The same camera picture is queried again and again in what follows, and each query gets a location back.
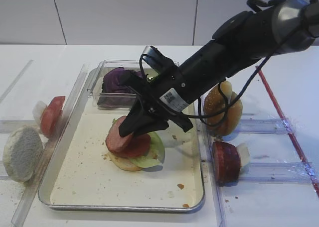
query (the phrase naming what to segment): white table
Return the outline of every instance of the white table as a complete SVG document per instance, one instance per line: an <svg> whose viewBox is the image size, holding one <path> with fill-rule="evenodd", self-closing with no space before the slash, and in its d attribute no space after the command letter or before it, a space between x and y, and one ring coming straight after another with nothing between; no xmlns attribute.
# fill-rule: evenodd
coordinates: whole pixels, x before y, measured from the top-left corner
<svg viewBox="0 0 319 227"><path fill-rule="evenodd" d="M199 46L158 46L164 55L182 63L197 51ZM105 59L137 60L144 46L80 46L80 45L1 45L0 46L0 94L12 82L15 76L30 60L33 60L29 73L37 75L33 83L21 79L17 89L28 88L33 92L28 97L20 97L20 103L8 108L6 103L0 105L0 115L10 113L12 118L31 119L31 110L38 100L49 102L53 96L68 96L77 74L86 64L89 70L96 68ZM283 111L297 128L297 138L310 161L319 169L319 152L317 146L316 124L316 84L319 47L272 58L263 69ZM231 78L234 90L239 92L248 76L253 72L250 67ZM265 117L278 117L266 91L261 88L258 77L243 97L246 110L258 110ZM281 141L282 137L273 140ZM298 161L296 155L285 153L287 140L273 156L282 161ZM204 207L190 215L139 214L139 213L64 213L45 208L36 197L24 226L217 226L212 187L209 177L205 180L206 200ZM295 184L258 184L240 183L235 187L225 187L224 197L227 226L302 226L318 222L319 199L311 185ZM10 220L21 197L23 187L13 181L0 183L0 226L10 226Z"/></svg>

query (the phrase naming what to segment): bread bun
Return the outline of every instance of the bread bun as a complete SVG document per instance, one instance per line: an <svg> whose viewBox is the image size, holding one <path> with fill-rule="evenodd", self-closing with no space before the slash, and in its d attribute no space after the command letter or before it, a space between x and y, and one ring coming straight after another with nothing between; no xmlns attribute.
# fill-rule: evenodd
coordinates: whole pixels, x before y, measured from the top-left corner
<svg viewBox="0 0 319 227"><path fill-rule="evenodd" d="M232 91L230 82L225 81L221 84L221 90L228 98L229 102L233 101L237 94ZM225 101L218 91L217 85L208 93L204 101L205 115L213 114L225 107ZM243 112L243 105L240 99L229 108L227 119L218 127L207 126L208 129L213 130L216 135L227 136L231 134L238 125ZM208 124L215 124L219 122L224 116L224 113L210 117L207 119Z"/></svg>
<svg viewBox="0 0 319 227"><path fill-rule="evenodd" d="M134 165L132 162L129 161L127 158L122 158L115 156L111 152L108 153L111 161L120 169L125 171L141 171L143 168Z"/></svg>
<svg viewBox="0 0 319 227"><path fill-rule="evenodd" d="M14 181L28 181L42 152L41 138L33 127L17 129L4 146L2 161L7 174Z"/></svg>

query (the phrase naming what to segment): white label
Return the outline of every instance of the white label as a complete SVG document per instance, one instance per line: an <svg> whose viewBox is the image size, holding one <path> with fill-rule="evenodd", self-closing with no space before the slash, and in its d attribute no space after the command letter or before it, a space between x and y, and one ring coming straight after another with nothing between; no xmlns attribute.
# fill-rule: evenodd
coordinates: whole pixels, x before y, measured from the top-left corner
<svg viewBox="0 0 319 227"><path fill-rule="evenodd" d="M162 100L163 103L165 103L171 109L177 112L181 112L189 106L189 104L185 102L185 100L182 99L180 95L176 92L176 90L173 88L164 93L159 99Z"/></svg>

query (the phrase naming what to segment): food item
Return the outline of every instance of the food item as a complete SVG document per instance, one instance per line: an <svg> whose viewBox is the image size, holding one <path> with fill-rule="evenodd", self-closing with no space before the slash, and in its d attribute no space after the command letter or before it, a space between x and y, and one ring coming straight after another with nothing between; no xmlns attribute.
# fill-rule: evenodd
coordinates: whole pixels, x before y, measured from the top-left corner
<svg viewBox="0 0 319 227"><path fill-rule="evenodd" d="M213 143L213 158L216 181L223 185L238 180L241 170L250 163L246 144L235 147L227 142Z"/></svg>
<svg viewBox="0 0 319 227"><path fill-rule="evenodd" d="M233 101L237 94L232 91L232 85L230 82L225 81L221 84L221 90L225 94L225 96L228 98L228 101ZM208 93L208 95L205 98L204 101L204 113L205 115L213 114L222 108L225 107L225 101L221 94L218 91L217 85ZM236 126L238 125L241 115L243 111L243 105L241 103L241 100L239 99L233 106L231 106L227 113L226 120L218 127L210 127L207 126L208 129L214 131L215 135L220 136L227 136L231 134ZM224 116L224 113L221 113L219 115L210 117L207 119L207 122L209 124L214 124L219 122Z"/></svg>
<svg viewBox="0 0 319 227"><path fill-rule="evenodd" d="M126 171L139 171L160 165L164 159L165 148L155 132L133 137L130 134L120 137L119 126L126 116L113 122L106 138L106 146L113 163Z"/></svg>
<svg viewBox="0 0 319 227"><path fill-rule="evenodd" d="M42 152L41 138L33 127L17 129L4 146L2 161L7 174L14 181L28 181Z"/></svg>
<svg viewBox="0 0 319 227"><path fill-rule="evenodd" d="M134 92L126 86L120 85L119 77L126 71L123 67L118 67L108 72L103 77L102 92L113 94L134 94ZM142 77L141 72L134 72L139 77ZM104 108L118 108L118 107L130 107L133 105L135 99L133 97L99 97L98 106Z"/></svg>
<svg viewBox="0 0 319 227"><path fill-rule="evenodd" d="M62 113L65 96L57 96L52 99L50 104L39 101L32 110L35 122L40 126L41 132L50 138L54 132L56 122Z"/></svg>

